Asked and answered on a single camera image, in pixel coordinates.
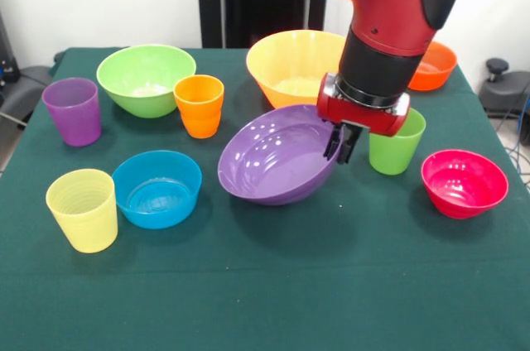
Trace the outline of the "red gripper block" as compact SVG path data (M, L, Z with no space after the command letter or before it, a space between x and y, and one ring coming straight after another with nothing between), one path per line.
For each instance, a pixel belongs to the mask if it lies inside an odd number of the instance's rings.
M323 157L337 159L340 165L348 164L353 150L363 132L362 127L371 133L394 136L402 128L409 113L411 98L402 94L390 108L373 108L349 101L336 85L337 74L326 73L320 83L316 102L317 115L333 123L328 144ZM345 124L348 135L344 139Z

